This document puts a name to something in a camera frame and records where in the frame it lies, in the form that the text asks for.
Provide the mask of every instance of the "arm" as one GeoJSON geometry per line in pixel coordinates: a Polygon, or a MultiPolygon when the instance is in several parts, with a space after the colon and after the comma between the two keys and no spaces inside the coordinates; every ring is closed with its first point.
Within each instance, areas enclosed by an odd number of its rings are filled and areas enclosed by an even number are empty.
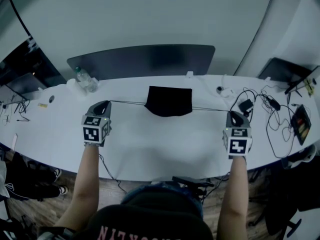
{"type": "Polygon", "coordinates": [[[249,201],[246,161],[241,156],[233,158],[230,177],[222,201],[217,239],[246,240],[247,211],[249,201]]]}
{"type": "Polygon", "coordinates": [[[55,227],[78,231],[97,211],[99,203],[99,148],[87,145],[75,179],[71,204],[55,227]]]}

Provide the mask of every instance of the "black pants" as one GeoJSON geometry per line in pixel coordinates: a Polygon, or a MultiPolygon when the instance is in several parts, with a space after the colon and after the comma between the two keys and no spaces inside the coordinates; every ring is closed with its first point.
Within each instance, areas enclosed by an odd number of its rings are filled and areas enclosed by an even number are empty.
{"type": "Polygon", "coordinates": [[[20,155],[14,155],[12,163],[6,165],[5,183],[10,197],[18,200],[55,198],[59,196],[59,188],[52,185],[55,173],[48,170],[28,168],[20,155]]]}

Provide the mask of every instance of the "black cloth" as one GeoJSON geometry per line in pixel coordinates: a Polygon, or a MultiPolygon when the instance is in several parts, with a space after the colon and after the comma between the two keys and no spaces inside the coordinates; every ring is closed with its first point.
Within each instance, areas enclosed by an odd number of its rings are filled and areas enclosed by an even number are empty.
{"type": "Polygon", "coordinates": [[[19,154],[15,154],[12,162],[6,164],[5,183],[13,185],[6,187],[11,198],[21,201],[55,198],[60,195],[59,187],[51,185],[55,179],[52,171],[27,167],[19,154]]]}
{"type": "MultiPolygon", "coordinates": [[[[144,192],[126,204],[99,210],[86,229],[71,239],[213,240],[211,230],[197,214],[190,202],[177,193],[163,192],[159,196],[158,192],[144,192]]],[[[54,227],[45,231],[56,232],[54,227]]]]}
{"type": "Polygon", "coordinates": [[[320,208],[320,156],[288,170],[290,195],[300,212],[320,208]]]}
{"type": "Polygon", "coordinates": [[[273,236],[287,228],[289,220],[298,208],[292,199],[290,170],[284,170],[280,162],[275,163],[270,169],[270,192],[264,213],[266,228],[273,236]]]}
{"type": "Polygon", "coordinates": [[[144,106],[159,117],[184,116],[192,112],[192,89],[150,86],[144,106]]]}

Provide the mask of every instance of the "wooden floor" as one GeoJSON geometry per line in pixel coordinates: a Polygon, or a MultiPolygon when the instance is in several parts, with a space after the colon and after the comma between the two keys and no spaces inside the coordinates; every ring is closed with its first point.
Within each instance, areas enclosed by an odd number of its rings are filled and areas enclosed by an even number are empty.
{"type": "MultiPolygon", "coordinates": [[[[61,217],[71,202],[75,179],[75,173],[68,171],[63,172],[57,184],[68,186],[69,193],[57,198],[45,199],[42,202],[37,200],[18,201],[13,198],[8,199],[7,203],[10,215],[19,221],[21,221],[22,215],[26,215],[27,222],[35,223],[34,232],[41,226],[52,226],[61,217]]],[[[215,178],[212,178],[211,181],[218,183],[218,180],[215,178]]],[[[149,182],[122,181],[121,186],[126,191],[129,191],[148,183],[149,182]]],[[[218,219],[227,183],[227,181],[222,182],[219,188],[205,199],[203,205],[204,221],[210,227],[214,239],[217,239],[218,219]]],[[[266,185],[265,174],[262,173],[255,183],[249,184],[249,196],[262,195],[266,191],[266,185]]],[[[115,181],[100,179],[99,209],[105,206],[119,204],[123,197],[124,193],[118,188],[115,181]]],[[[261,204],[249,203],[247,222],[256,220],[262,213],[263,208],[264,206],[261,204]]],[[[249,239],[276,239],[275,236],[268,234],[264,220],[255,227],[247,226],[247,232],[249,239]]]]}

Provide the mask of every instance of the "black chair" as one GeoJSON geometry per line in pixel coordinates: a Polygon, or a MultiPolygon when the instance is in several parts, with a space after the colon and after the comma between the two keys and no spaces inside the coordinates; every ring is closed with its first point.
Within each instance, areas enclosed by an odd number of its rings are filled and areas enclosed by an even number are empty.
{"type": "MultiPolygon", "coordinates": [[[[32,233],[32,228],[35,224],[31,223],[29,226],[27,226],[25,221],[25,215],[21,216],[21,218],[22,218],[22,223],[20,223],[15,218],[11,218],[10,221],[0,219],[0,231],[13,233],[15,236],[14,239],[16,240],[36,239],[37,236],[32,233]]],[[[6,234],[3,234],[3,236],[6,236],[6,238],[4,239],[11,239],[6,234]]]]}
{"type": "Polygon", "coordinates": [[[194,179],[190,177],[172,177],[174,183],[181,183],[184,184],[190,191],[193,193],[194,197],[197,198],[199,201],[204,203],[205,198],[207,197],[207,187],[214,187],[215,185],[211,182],[194,179]]]}
{"type": "Polygon", "coordinates": [[[249,202],[266,205],[262,214],[256,221],[249,222],[248,226],[256,226],[265,218],[268,233],[273,236],[281,231],[280,239],[283,239],[287,227],[292,226],[292,230],[287,234],[291,236],[301,223],[296,225],[290,221],[298,210],[295,200],[292,198],[292,188],[289,171],[282,168],[281,162],[270,166],[271,175],[269,179],[269,193],[264,196],[249,198],[249,202]]]}
{"type": "Polygon", "coordinates": [[[309,163],[301,163],[299,166],[285,170],[282,161],[272,164],[269,179],[269,193],[265,196],[252,197],[250,202],[266,204],[261,216],[249,226],[255,226],[263,218],[270,235],[279,231],[280,239],[283,239],[289,226],[290,237],[301,224],[301,219],[293,223],[291,218],[299,210],[300,212],[320,208],[319,185],[320,156],[315,156],[309,163]]]}

